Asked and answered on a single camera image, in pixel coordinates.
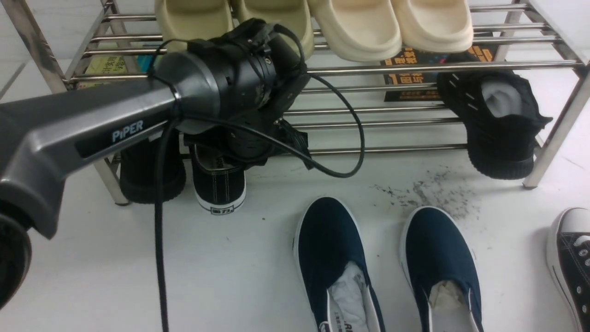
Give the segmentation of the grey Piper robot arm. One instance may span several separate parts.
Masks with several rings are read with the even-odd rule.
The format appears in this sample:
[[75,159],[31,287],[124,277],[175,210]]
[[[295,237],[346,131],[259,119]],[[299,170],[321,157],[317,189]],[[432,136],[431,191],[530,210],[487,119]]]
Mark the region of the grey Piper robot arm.
[[279,24],[249,19],[162,55],[146,78],[1,105],[1,305],[31,264],[29,229],[51,239],[65,181],[78,170],[171,124],[196,135],[225,122],[268,135],[310,80]]

